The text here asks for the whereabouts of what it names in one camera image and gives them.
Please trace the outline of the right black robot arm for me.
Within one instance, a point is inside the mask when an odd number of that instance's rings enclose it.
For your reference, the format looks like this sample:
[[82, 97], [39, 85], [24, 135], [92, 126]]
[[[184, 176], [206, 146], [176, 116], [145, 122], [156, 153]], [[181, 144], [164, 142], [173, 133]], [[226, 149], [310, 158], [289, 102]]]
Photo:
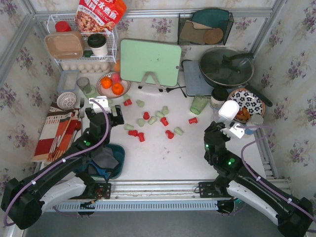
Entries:
[[315, 221], [313, 204], [298, 199], [260, 176], [226, 148], [225, 124], [213, 121], [204, 131], [204, 158], [218, 173], [214, 188], [220, 196], [238, 198], [268, 217], [285, 237], [303, 237]]

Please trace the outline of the grey fluffy cloth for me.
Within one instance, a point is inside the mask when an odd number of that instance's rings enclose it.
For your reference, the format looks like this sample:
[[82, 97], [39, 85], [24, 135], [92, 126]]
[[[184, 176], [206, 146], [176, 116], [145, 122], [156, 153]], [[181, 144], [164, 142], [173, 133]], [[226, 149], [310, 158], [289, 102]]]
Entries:
[[118, 167], [119, 162], [115, 159], [113, 150], [105, 147], [90, 161], [87, 171], [91, 175], [101, 176], [107, 172], [115, 171]]

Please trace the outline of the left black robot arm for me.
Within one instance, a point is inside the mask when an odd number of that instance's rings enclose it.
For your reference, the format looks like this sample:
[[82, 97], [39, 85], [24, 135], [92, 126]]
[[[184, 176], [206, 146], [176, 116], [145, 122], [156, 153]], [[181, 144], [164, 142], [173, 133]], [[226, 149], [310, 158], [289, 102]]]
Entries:
[[123, 125], [119, 105], [111, 112], [104, 108], [85, 110], [90, 120], [87, 128], [60, 158], [21, 181], [13, 178], [5, 186], [1, 209], [3, 224], [24, 230], [41, 215], [60, 203], [81, 196], [109, 198], [110, 179], [120, 176], [125, 151], [110, 144], [112, 127]]

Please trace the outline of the teal plastic storage basket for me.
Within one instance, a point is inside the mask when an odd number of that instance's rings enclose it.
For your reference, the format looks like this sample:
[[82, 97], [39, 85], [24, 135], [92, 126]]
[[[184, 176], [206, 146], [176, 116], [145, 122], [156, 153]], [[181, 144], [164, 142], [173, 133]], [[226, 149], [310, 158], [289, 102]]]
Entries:
[[75, 174], [87, 173], [91, 177], [117, 179], [123, 168], [125, 159], [125, 150], [123, 147], [115, 144], [108, 144], [102, 152], [94, 157], [84, 166], [76, 169]]

